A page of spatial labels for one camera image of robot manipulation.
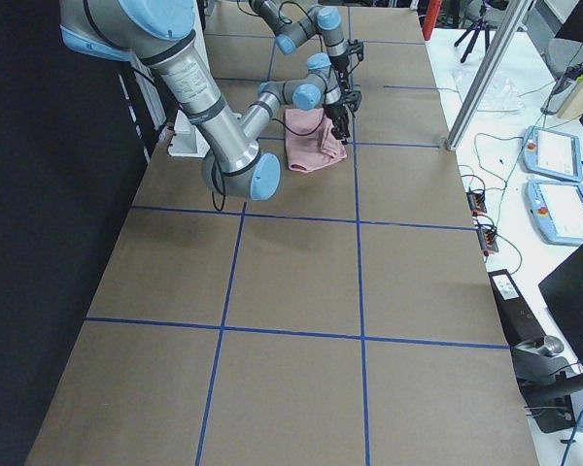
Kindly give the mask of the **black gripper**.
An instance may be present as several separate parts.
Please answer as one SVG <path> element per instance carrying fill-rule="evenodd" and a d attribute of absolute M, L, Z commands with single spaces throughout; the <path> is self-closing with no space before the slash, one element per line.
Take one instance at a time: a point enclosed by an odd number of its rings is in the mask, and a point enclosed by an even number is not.
<path fill-rule="evenodd" d="M 351 91 L 349 76 L 354 68 L 351 66 L 351 57 L 357 58 L 357 63 L 364 60 L 364 42 L 359 40 L 342 40 L 336 45 L 327 46 L 327 55 L 336 72 L 338 83 L 343 93 Z"/>
<path fill-rule="evenodd" d="M 360 107 L 360 91 L 354 89 L 337 90 L 338 99 L 334 100 L 334 96 L 335 92 L 328 94 L 323 107 L 326 116 L 332 122 L 331 134 L 335 139 L 341 139 L 343 145 L 348 145 L 351 136 L 349 115 L 354 117 Z"/>

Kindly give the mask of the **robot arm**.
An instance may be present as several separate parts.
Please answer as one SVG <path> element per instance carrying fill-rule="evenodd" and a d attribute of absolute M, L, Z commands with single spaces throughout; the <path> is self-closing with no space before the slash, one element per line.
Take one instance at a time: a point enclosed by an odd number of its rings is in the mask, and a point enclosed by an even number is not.
<path fill-rule="evenodd" d="M 286 17 L 283 13 L 284 5 L 299 7 L 301 19 Z M 314 36 L 319 36 L 342 90 L 354 91 L 351 75 L 355 67 L 351 65 L 351 60 L 353 56 L 358 64 L 364 60 L 364 44 L 344 35 L 342 19 L 335 7 L 319 4 L 301 7 L 295 1 L 284 1 L 277 6 L 274 1 L 264 0 L 249 1 L 249 6 L 274 33 L 275 43 L 284 55 L 292 54 Z"/>
<path fill-rule="evenodd" d="M 231 111 L 196 50 L 193 2 L 82 0 L 62 1 L 59 8 L 68 49 L 116 61 L 136 55 L 159 73 L 180 111 L 209 146 L 202 177 L 212 192 L 258 201 L 275 194 L 280 161 L 261 150 L 257 137 L 283 105 L 302 111 L 322 106 L 333 124 L 332 135 L 341 142 L 350 136 L 350 118 L 361 101 L 350 82 L 351 60 L 363 60 L 364 44 L 345 38 L 334 7 L 316 4 L 302 19 L 292 21 L 272 1 L 251 2 L 251 10 L 272 30 L 283 54 L 315 35 L 322 37 L 326 49 L 308 58 L 305 78 L 263 83 L 257 100 L 241 117 Z"/>

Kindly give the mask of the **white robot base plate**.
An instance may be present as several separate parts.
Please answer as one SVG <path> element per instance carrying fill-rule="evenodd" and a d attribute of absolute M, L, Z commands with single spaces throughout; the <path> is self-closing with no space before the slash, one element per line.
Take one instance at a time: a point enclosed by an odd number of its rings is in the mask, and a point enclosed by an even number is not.
<path fill-rule="evenodd" d="M 186 115 L 178 110 L 169 126 L 172 137 L 168 153 L 172 157 L 204 158 L 209 145 Z"/>

